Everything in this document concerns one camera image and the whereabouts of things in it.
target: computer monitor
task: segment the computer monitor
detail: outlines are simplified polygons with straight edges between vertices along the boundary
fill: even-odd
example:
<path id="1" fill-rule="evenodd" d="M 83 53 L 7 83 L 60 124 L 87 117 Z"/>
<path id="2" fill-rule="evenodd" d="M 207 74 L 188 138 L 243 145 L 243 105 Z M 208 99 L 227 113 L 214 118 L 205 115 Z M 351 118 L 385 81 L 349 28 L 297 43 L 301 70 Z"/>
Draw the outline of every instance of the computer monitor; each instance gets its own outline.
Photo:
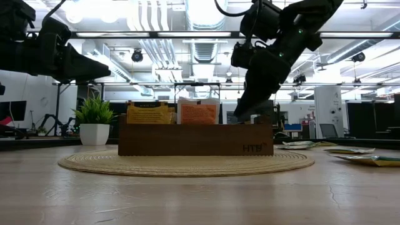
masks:
<path id="1" fill-rule="evenodd" d="M 26 101 L 0 102 L 0 121 L 11 117 L 10 104 L 14 121 L 24 121 Z"/>
<path id="2" fill-rule="evenodd" d="M 322 136 L 324 138 L 337 138 L 338 133 L 336 132 L 335 125 L 333 124 L 320 124 Z"/>

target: security camera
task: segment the security camera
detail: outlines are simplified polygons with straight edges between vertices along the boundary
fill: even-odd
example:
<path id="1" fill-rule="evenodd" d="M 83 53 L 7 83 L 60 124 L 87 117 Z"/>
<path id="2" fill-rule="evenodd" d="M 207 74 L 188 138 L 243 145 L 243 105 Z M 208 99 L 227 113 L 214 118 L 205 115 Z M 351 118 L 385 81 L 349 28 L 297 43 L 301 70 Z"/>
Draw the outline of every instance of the security camera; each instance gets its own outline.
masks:
<path id="1" fill-rule="evenodd" d="M 351 58 L 351 61 L 353 62 L 363 62 L 365 60 L 365 54 L 360 52 L 357 55 L 353 56 Z"/>
<path id="2" fill-rule="evenodd" d="M 300 74 L 300 75 L 298 75 L 298 76 L 293 78 L 293 83 L 297 83 L 297 84 L 298 83 L 304 83 L 306 81 L 307 81 L 306 75 L 304 75 L 304 74 Z"/>
<path id="3" fill-rule="evenodd" d="M 143 60 L 142 49 L 135 49 L 132 54 L 132 61 L 140 63 Z"/>
<path id="4" fill-rule="evenodd" d="M 225 83 L 233 83 L 232 78 L 226 78 Z"/>

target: white pot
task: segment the white pot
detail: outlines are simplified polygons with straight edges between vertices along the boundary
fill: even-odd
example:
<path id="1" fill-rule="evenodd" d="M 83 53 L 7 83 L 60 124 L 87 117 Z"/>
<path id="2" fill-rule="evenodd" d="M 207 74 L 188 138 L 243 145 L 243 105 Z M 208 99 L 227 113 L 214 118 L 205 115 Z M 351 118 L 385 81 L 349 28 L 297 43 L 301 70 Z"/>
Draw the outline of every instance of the white pot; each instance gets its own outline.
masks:
<path id="1" fill-rule="evenodd" d="M 81 142 L 83 145 L 105 145 L 110 132 L 108 124 L 81 124 Z"/>

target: green plant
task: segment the green plant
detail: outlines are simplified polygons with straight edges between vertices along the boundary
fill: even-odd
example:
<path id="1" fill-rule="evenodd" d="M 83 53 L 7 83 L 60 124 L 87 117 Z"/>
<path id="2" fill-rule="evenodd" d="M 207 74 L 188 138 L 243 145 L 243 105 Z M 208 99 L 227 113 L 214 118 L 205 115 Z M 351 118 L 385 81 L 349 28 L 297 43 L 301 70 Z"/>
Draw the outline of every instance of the green plant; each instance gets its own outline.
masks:
<path id="1" fill-rule="evenodd" d="M 36 131 L 37 131 L 37 133 L 39 133 L 39 134 L 46 134 L 48 131 L 46 130 L 46 128 L 44 128 L 44 127 L 38 127 L 37 129 L 36 129 Z"/>
<path id="2" fill-rule="evenodd" d="M 74 110 L 76 120 L 81 124 L 109 124 L 114 113 L 109 108 L 110 102 L 94 97 L 85 100 L 80 110 Z"/>

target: potted plant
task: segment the potted plant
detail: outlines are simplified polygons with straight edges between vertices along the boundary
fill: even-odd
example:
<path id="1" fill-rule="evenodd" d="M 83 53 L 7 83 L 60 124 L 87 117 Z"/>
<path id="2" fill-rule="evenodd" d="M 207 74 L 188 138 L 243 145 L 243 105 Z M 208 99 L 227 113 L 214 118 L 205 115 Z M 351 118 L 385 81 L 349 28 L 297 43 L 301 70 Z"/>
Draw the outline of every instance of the potted plant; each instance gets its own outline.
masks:
<path id="1" fill-rule="evenodd" d="M 108 140 L 110 122 L 114 118 L 109 102 L 100 97 L 88 98 L 80 110 L 74 110 L 80 123 L 80 137 L 83 145 L 104 145 Z"/>
<path id="2" fill-rule="evenodd" d="M 48 132 L 44 127 L 38 127 L 36 131 L 38 136 L 45 136 L 46 133 Z"/>

